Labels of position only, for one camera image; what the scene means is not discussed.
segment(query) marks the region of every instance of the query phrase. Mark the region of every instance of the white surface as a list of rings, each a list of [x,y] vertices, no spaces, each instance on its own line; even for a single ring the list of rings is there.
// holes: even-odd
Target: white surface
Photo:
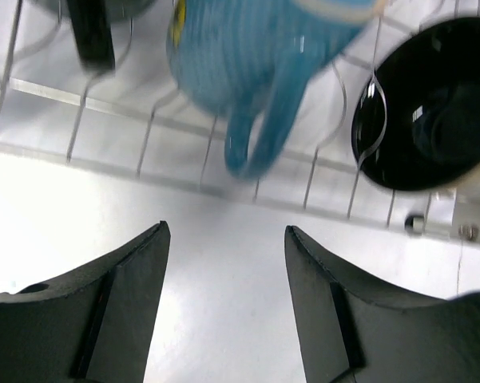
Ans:
[[[460,247],[0,154],[0,291],[63,273],[164,219],[173,234],[145,381],[304,382],[284,228],[390,282],[457,294]],[[480,289],[465,249],[460,292]]]
[[[0,1],[0,73],[14,3]],[[125,66],[92,89],[91,97],[112,103],[114,109],[88,102],[75,144],[77,160],[106,164],[107,169],[135,176],[136,155],[151,108],[173,87],[163,46],[171,3],[160,0],[136,21]],[[417,26],[436,3],[402,1],[393,16]],[[476,3],[464,0],[462,6],[472,9]],[[17,49],[37,41],[54,24],[53,15],[28,2],[24,8]],[[444,12],[452,9],[454,2],[447,0]],[[118,52],[125,46],[127,29],[114,27]],[[406,36],[389,26],[383,30],[384,43],[377,61]],[[374,32],[369,29],[349,53],[369,61]],[[348,103],[347,119],[337,141],[320,156],[352,166],[351,112],[369,73],[340,59],[337,66],[353,102]],[[78,95],[86,81],[69,26],[65,23],[54,43],[43,51],[17,62],[13,77],[11,86],[15,89],[22,87],[22,81],[30,81],[30,85],[21,92],[8,91],[0,118],[0,145],[63,158]],[[65,97],[64,102],[52,100],[46,87],[73,94],[59,92],[56,96]],[[331,70],[325,71],[309,86],[288,149],[312,156],[317,143],[339,122],[341,108],[339,82]],[[123,116],[111,114],[117,110]],[[301,214],[280,210],[280,205],[277,210],[246,204],[252,203],[256,185],[238,184],[228,177],[223,141],[220,136],[208,139],[212,123],[212,117],[196,111],[183,97],[160,110],[141,176],[149,182],[160,180],[151,178],[154,176],[169,178],[177,181],[170,184],[172,187],[212,191],[209,194],[224,199],[0,153],[0,292],[19,291],[80,266],[163,219],[168,221],[173,239],[145,381],[300,383],[304,381],[303,367],[284,265],[286,225],[302,227],[336,254],[411,290],[454,297],[458,276],[460,293],[480,290],[479,250],[463,249],[458,273],[462,248],[456,244],[348,226],[313,218],[303,210]],[[223,122],[216,131],[224,131]],[[205,160],[207,166],[201,174]],[[257,199],[298,207],[310,165],[290,156],[283,158],[260,183]],[[351,184],[351,173],[318,167],[308,206],[343,215]],[[390,195],[364,181],[359,189],[353,216],[383,223]],[[246,203],[228,202],[232,200]],[[426,200],[427,196],[399,196],[391,227],[401,227],[409,209],[422,208]],[[430,214],[450,220],[450,201],[434,204]]]

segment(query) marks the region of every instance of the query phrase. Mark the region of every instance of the black dish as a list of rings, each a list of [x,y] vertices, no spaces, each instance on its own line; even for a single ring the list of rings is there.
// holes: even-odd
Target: black dish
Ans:
[[[480,163],[480,18],[441,22],[406,41],[376,70],[387,128],[360,165],[385,188],[416,192],[453,183]],[[369,82],[355,110],[355,158],[379,138],[382,95]]]

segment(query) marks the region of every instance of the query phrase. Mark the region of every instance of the mug handle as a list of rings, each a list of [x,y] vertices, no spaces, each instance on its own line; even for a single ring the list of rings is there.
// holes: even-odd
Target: mug handle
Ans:
[[[105,0],[67,0],[78,56],[87,70],[115,69],[112,32]]]
[[[225,140],[225,164],[242,180],[258,180],[275,163],[295,122],[307,83],[323,65],[323,57],[290,53],[276,66],[260,136],[251,158],[248,142],[256,115],[234,109]]]

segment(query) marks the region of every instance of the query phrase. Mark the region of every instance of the yellow label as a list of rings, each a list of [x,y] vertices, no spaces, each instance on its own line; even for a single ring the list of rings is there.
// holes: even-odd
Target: yellow label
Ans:
[[[174,10],[174,16],[170,23],[170,37],[175,47],[177,47],[181,41],[181,35],[183,33],[184,21],[186,20],[186,0],[179,0]]]

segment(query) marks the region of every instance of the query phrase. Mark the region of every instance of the blue mug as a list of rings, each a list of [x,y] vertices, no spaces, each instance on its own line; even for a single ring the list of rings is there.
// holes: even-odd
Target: blue mug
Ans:
[[[381,12],[386,0],[179,0],[167,54],[198,107],[228,119],[225,162],[258,180],[282,152],[307,83]],[[265,112],[255,148],[248,142]]]

